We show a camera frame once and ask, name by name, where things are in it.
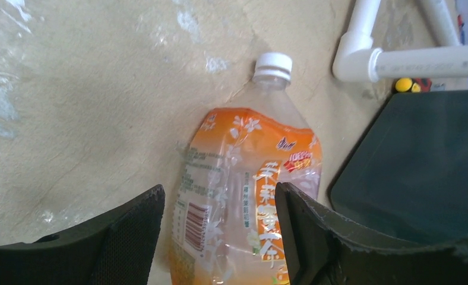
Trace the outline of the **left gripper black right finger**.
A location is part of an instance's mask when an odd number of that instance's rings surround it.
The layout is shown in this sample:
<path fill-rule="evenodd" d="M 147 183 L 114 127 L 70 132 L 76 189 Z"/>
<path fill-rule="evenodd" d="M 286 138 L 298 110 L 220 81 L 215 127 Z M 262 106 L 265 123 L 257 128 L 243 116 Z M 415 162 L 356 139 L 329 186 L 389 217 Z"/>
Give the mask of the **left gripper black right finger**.
<path fill-rule="evenodd" d="M 367 228 L 291 183 L 276 186 L 291 284 L 468 284 L 468 238 L 424 246 Z"/>

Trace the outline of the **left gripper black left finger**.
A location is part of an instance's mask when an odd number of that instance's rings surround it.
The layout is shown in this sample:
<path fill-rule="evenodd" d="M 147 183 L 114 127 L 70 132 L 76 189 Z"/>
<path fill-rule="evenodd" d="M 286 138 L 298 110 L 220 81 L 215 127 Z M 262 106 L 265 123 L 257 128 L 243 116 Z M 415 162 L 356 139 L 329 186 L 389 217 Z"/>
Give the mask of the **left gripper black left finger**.
<path fill-rule="evenodd" d="M 156 185 L 33 243 L 0 246 L 0 284 L 147 284 L 164 207 Z"/>

